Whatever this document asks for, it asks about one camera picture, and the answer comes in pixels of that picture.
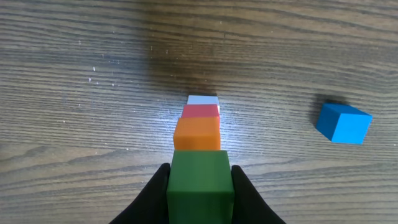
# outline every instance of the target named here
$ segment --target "block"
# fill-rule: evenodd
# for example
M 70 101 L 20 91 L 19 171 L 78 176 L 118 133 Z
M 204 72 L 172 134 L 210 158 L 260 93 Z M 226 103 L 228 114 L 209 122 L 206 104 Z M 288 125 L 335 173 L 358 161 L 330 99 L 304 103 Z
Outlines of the block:
M 217 96 L 198 96 L 198 95 L 189 95 L 188 96 L 188 105 L 209 105 L 209 104 L 217 104 L 218 111 L 220 111 L 220 103 L 218 101 Z
M 218 107 L 213 105 L 185 105 L 181 118 L 201 118 L 215 116 L 220 119 Z
M 350 105 L 323 104 L 317 129 L 331 142 L 362 144 L 373 116 Z
M 180 118 L 174 132 L 175 150 L 220 150 L 220 121 L 217 117 Z
M 231 224 L 234 188 L 226 151 L 174 151 L 170 224 Z

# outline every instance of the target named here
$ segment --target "green block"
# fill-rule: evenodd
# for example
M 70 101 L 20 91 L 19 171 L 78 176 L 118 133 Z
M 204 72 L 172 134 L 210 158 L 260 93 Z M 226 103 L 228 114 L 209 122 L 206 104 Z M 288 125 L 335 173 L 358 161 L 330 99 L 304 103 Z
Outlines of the green block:
M 226 151 L 174 151 L 170 224 L 231 224 L 234 187 Z

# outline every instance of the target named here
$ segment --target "light blue block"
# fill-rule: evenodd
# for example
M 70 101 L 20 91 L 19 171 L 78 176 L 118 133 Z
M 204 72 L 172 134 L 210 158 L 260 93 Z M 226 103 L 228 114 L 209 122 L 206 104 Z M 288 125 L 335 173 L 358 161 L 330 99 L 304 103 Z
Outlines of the light blue block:
M 209 104 L 217 104 L 218 112 L 220 112 L 220 103 L 218 101 L 217 96 L 197 96 L 197 95 L 189 95 L 188 96 L 188 105 L 209 105 Z
M 373 116 L 350 105 L 323 104 L 317 129 L 331 142 L 362 144 Z

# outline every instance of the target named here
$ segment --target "orange block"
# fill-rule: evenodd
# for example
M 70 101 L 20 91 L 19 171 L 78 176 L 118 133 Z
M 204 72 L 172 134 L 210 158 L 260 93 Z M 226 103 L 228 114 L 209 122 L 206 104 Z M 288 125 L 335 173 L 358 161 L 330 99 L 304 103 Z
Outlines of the orange block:
M 220 150 L 218 117 L 180 118 L 174 132 L 175 150 Z

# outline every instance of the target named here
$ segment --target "wood grain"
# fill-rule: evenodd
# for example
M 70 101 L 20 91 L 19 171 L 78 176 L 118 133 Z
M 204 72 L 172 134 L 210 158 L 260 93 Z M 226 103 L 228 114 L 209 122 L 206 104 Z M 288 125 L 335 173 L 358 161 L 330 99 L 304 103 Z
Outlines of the wood grain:
M 192 93 L 287 223 L 398 222 L 398 2 L 0 1 L 1 223 L 108 223 Z M 373 114 L 362 146 L 322 103 Z

